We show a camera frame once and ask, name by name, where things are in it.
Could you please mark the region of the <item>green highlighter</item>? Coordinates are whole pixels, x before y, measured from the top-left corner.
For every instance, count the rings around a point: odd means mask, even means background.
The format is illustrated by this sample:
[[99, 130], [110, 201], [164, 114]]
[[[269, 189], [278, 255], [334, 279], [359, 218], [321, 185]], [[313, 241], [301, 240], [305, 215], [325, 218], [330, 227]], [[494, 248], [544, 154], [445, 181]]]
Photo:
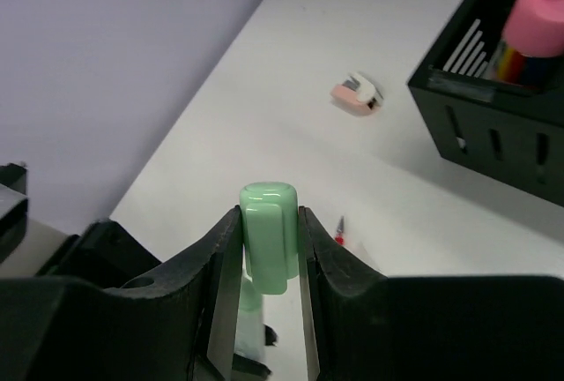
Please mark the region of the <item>green highlighter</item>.
[[245, 268], [234, 352], [264, 361], [266, 330], [263, 298], [283, 295], [299, 273], [297, 251], [298, 197], [282, 182], [252, 183], [240, 191]]

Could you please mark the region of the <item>pink correction tape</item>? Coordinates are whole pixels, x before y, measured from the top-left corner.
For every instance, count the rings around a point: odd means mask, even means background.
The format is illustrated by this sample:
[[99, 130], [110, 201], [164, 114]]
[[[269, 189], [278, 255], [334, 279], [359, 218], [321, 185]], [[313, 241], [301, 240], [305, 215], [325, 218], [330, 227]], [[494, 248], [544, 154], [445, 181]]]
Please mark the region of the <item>pink correction tape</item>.
[[378, 110], [383, 102], [382, 89], [362, 72], [350, 72], [335, 85], [330, 97], [336, 106], [354, 116], [368, 116]]

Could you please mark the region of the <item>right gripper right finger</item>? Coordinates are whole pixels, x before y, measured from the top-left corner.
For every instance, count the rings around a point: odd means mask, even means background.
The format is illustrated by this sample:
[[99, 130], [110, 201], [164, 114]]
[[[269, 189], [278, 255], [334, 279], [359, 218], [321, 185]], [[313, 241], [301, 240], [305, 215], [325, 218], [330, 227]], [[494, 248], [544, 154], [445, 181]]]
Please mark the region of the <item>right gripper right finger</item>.
[[298, 217], [311, 380], [560, 380], [563, 282], [545, 275], [388, 277]]

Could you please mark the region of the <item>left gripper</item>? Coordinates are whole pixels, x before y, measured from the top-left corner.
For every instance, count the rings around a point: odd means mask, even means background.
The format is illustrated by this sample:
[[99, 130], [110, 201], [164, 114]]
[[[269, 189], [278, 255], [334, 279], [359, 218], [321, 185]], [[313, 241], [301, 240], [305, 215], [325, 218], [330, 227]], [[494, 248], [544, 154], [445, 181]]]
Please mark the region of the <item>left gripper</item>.
[[28, 217], [27, 167], [23, 162], [1, 166], [1, 262], [26, 236]]

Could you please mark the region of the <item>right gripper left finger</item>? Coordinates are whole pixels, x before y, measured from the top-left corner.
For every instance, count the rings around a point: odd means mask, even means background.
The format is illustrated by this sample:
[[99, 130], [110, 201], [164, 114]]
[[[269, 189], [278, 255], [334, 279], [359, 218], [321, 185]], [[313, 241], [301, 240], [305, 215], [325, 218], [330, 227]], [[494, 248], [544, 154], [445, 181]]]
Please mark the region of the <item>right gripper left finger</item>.
[[241, 211], [120, 288], [70, 277], [1, 283], [4, 380], [228, 380]]

